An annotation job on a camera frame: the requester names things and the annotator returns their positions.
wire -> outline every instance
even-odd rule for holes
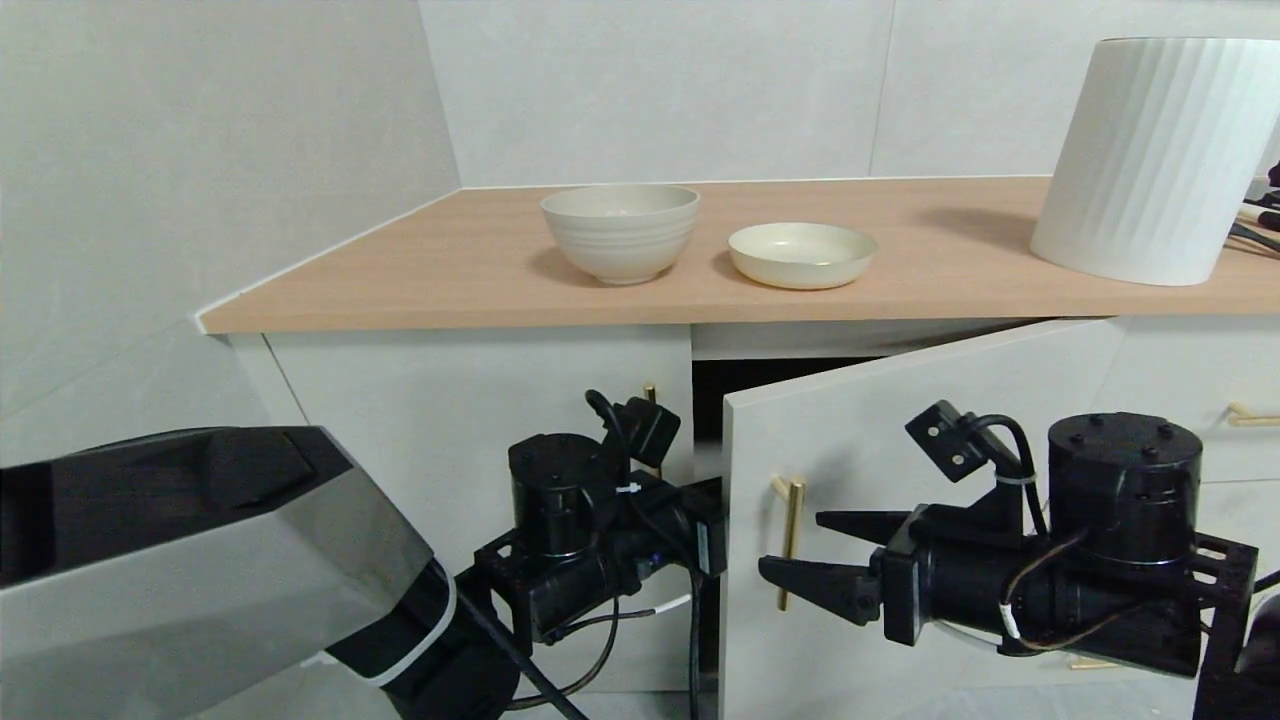
[[[969,430],[978,432],[992,425],[1000,425],[1012,433],[1014,443],[1018,446],[1018,464],[1021,469],[1019,479],[1030,480],[1023,486],[1023,491],[1027,493],[1027,505],[1032,511],[1032,524],[1036,525],[1037,536],[1048,537],[1048,524],[1044,523],[1044,510],[1041,507],[1039,491],[1036,488],[1036,457],[1032,455],[1032,443],[1027,439],[1027,432],[1018,424],[1018,420],[1009,415],[983,415],[969,423]]]
[[[694,562],[692,557],[689,556],[689,551],[685,550],[682,544],[675,541],[667,530],[663,530],[658,523],[653,521],[640,506],[636,505],[635,496],[627,495],[627,501],[631,503],[631,510],[640,518],[640,521],[649,527],[650,530],[664,543],[672,547],[678,555],[680,561],[685,564],[689,569],[689,594],[690,594],[690,609],[689,609],[689,720],[698,720],[698,696],[701,689],[701,676],[700,676],[700,657],[698,652],[698,641],[701,634],[701,607],[703,607],[703,582],[698,575],[698,565]],[[689,518],[685,516],[682,510],[677,510],[689,523]]]
[[[1119,610],[1116,610],[1114,612],[1110,612],[1108,615],[1103,616],[1102,619],[1100,619],[1100,620],[1089,624],[1083,630],[1080,630],[1078,633],[1074,633],[1071,635],[1068,635],[1068,637],[1065,637],[1062,639],[1059,639],[1059,641],[1052,641],[1052,642],[1033,641],[1033,639],[1029,639],[1029,638],[1024,638],[1021,635],[1021,633],[1018,630],[1018,621],[1014,619],[1014,612],[1012,612],[1012,600],[1014,600],[1014,593],[1018,592],[1018,585],[1023,582],[1023,579],[1027,575],[1029,575],[1037,568],[1039,568],[1041,565],[1043,565],[1043,564],[1048,562],[1050,560],[1057,557],[1059,555],[1066,552],[1068,550],[1075,547],[1088,534],[1089,534],[1088,529],[1084,529],[1084,528],[1082,528],[1082,529],[1071,533],[1066,539],[1064,539],[1062,542],[1059,542],[1057,544],[1050,547],[1047,551],[1044,551],[1038,557],[1036,557],[1034,560],[1032,560],[1030,562],[1028,562],[1027,565],[1024,565],[1021,570],[1019,570],[1018,573],[1015,573],[1012,577],[1009,578],[1009,580],[1005,582],[1005,589],[1001,593],[1000,615],[1005,620],[1005,630],[1007,632],[1009,637],[1012,638],[1014,641],[1016,641],[1018,643],[1020,643],[1023,647],[1025,647],[1028,650],[1042,651],[1042,652],[1048,652],[1048,651],[1053,651],[1053,650],[1062,650],[1064,647],[1075,644],[1075,643],[1083,641],[1084,638],[1092,635],[1093,633],[1097,633],[1102,628],[1106,628],[1111,623],[1119,620],[1121,616],[1128,615],[1129,612],[1133,612],[1134,610],[1137,610],[1137,609],[1147,605],[1147,601],[1139,601],[1139,602],[1134,602],[1134,603],[1126,605],[1126,606],[1124,606],[1124,607],[1121,607],[1121,609],[1119,609]]]
[[[1023,491],[1027,492],[1027,505],[1032,509],[1032,524],[1036,525],[1036,534],[1048,537],[1048,524],[1044,523],[1044,509],[1039,502],[1039,491],[1036,489],[1036,482],[1033,480],[1023,486]]]
[[[609,655],[613,653],[613,642],[618,637],[618,620],[622,619],[622,615],[618,612],[620,610],[618,596],[621,594],[618,591],[618,579],[612,565],[602,562],[602,570],[604,570],[605,578],[608,578],[609,591],[611,594],[613,594],[613,612],[599,618],[599,620],[612,621],[612,624],[609,625],[609,637],[608,639],[604,641],[604,648],[600,650],[600,656],[595,659],[595,664],[591,665],[591,667],[585,674],[582,674],[581,678],[558,689],[558,692],[562,693],[564,697],[568,697],[576,693],[577,691],[585,688],[586,685],[591,684],[591,680],[594,680],[596,675],[600,674],[600,670],[604,670],[604,664],[609,661]],[[550,700],[548,698],[547,693],[517,697],[507,705],[507,710],[508,711],[529,710],[530,707],[538,707],[541,705],[547,705],[548,702],[550,702]]]
[[[618,442],[622,443],[622,460],[618,468],[618,484],[626,484],[627,475],[631,473],[631,454],[627,451],[627,434],[622,429],[622,420],[618,419],[617,411],[613,410],[613,404],[604,397],[598,389],[589,389],[584,393],[586,397],[586,404],[595,410],[595,414],[600,416],[602,420],[609,424],[609,430],[618,436]]]
[[[1009,577],[1007,580],[1005,580],[1005,587],[1000,593],[1000,616],[1005,623],[1005,633],[1010,638],[1021,642],[1023,646],[1025,647],[1032,647],[1030,644],[1028,644],[1028,642],[1023,641],[1023,635],[1018,630],[1018,620],[1014,618],[1012,603],[1014,603],[1014,593],[1018,592],[1018,585],[1021,584],[1023,579],[1032,571],[1034,571],[1037,568],[1079,544],[1080,541],[1083,541],[1085,536],[1088,536],[1088,533],[1089,530],[1087,528],[1082,528],[1071,533],[1066,539],[1051,546],[1048,550],[1038,555],[1027,565],[1023,565],[1023,568],[1019,571],[1014,573],[1012,575]]]
[[[1262,578],[1253,584],[1253,592],[1260,593],[1262,591],[1268,591],[1276,585],[1280,585],[1280,570],[1271,573],[1270,575]]]
[[[498,648],[516,664],[516,667],[520,667],[520,671],[524,673],[531,683],[534,683],[534,687],[536,687],[538,691],[548,698],[548,702],[554,705],[556,710],[559,710],[561,715],[568,717],[570,720],[589,720],[588,716],[582,715],[582,711],[575,707],[573,703],[570,702],[562,692],[559,692],[559,688],[557,688],[556,684],[552,683],[536,665],[534,665],[534,661],[530,660],[527,655],[520,652],[520,648],[516,647],[516,639],[511,637],[511,630],[503,628],[495,623],[489,614],[480,610],[476,603],[467,597],[467,593],[458,593],[458,603],[461,603],[462,610],[465,610],[466,614],[470,615],[481,629],[484,629],[489,638],[493,639],[494,644],[497,644]]]
[[[622,430],[622,421],[618,420],[618,414],[613,410],[613,404],[608,401],[599,391],[589,389],[585,393],[586,404],[595,410],[595,414],[600,416],[609,428],[618,436],[618,442],[623,445],[622,447],[622,461],[618,468],[618,484],[626,484],[627,475],[631,473],[631,455],[627,451],[627,436]],[[635,501],[635,493],[626,493],[627,503],[631,506],[631,511],[640,518],[655,536],[658,536],[664,543],[671,546],[671,548],[680,555],[680,561],[684,562],[685,568],[689,569],[689,594],[690,594],[690,610],[689,610],[689,720],[698,720],[698,696],[701,689],[701,661],[699,657],[698,641],[701,634],[701,609],[703,609],[703,583],[701,578],[698,575],[699,568],[694,562],[694,559],[685,550],[685,546],[676,542],[669,533],[662,529],[649,518]],[[689,516],[685,515],[684,510],[676,509],[685,524],[689,524]]]
[[[1018,638],[1018,642],[1021,643],[1024,647],[1028,647],[1030,650],[1039,650],[1039,651],[1043,651],[1043,652],[1048,652],[1048,651],[1052,651],[1052,650],[1062,650],[1064,647],[1068,647],[1068,646],[1071,646],[1071,644],[1075,644],[1075,643],[1083,641],[1084,638],[1092,635],[1093,633],[1101,630],[1102,628],[1106,628],[1111,623],[1119,620],[1121,616],[1128,615],[1129,612],[1133,612],[1134,610],[1142,607],[1147,602],[1143,601],[1143,602],[1134,602],[1132,605],[1126,605],[1126,606],[1121,607],[1120,610],[1116,610],[1115,612],[1111,612],[1110,615],[1107,615],[1107,616],[1102,618],[1101,620],[1093,623],[1092,625],[1084,628],[1079,633],[1075,633],[1074,635],[1069,635],[1069,637],[1062,638],[1060,641],[1041,642],[1041,641],[1029,641],[1027,638]]]
[[[621,612],[618,614],[618,620],[635,620],[637,618],[653,618],[654,615],[662,615],[668,610],[675,610],[676,607],[680,607],[681,605],[689,602],[690,600],[692,600],[692,597],[694,597],[692,594],[682,594],[671,602],[664,602],[655,607],[646,607],[644,610],[632,610],[631,612]],[[599,623],[607,623],[612,619],[613,615],[596,615],[595,618],[591,618],[589,620],[579,620],[572,625],[566,625],[564,629],[561,630],[561,638],[567,638],[568,635],[581,630],[582,628],[590,628],[591,625],[596,625]]]

ribbed bowl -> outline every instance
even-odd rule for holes
[[[689,246],[700,197],[672,184],[600,184],[543,200],[568,261],[608,284],[650,281]]]
[[[1280,41],[1105,40],[1032,237],[1112,279],[1207,281],[1280,115]]]

brass bar handle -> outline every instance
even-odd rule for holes
[[[649,402],[658,402],[658,386],[655,386],[653,383],[645,383],[644,384],[644,398],[648,400]],[[658,465],[657,468],[654,468],[653,469],[653,474],[658,475],[658,479],[660,480],[662,479],[662,465]]]
[[[1280,428],[1280,415],[1254,415],[1239,402],[1228,404],[1226,413],[1233,428]]]
[[[795,557],[796,547],[800,544],[800,519],[804,510],[804,478],[783,480],[773,475],[771,480],[773,492],[787,501],[787,524],[782,530],[782,557],[791,560]],[[787,611],[791,603],[791,593],[778,588],[778,610]]]
[[[1115,662],[1107,662],[1106,660],[1094,660],[1092,657],[1080,657],[1075,662],[1068,665],[1071,670],[1106,670],[1107,667],[1119,667]]]

wooden countertop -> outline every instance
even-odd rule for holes
[[[556,249],[557,188],[463,190],[206,311],[209,333],[908,318],[1280,313],[1280,259],[1234,241],[1213,278],[1148,287],[1065,270],[1028,242],[1048,178],[694,186],[689,249],[649,283],[609,287]],[[881,252],[858,282],[796,292],[737,274],[733,231],[833,223]]]

lamp shade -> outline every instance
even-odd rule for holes
[[[1207,281],[1277,118],[1280,41],[1098,42],[1032,252],[1119,281]]]

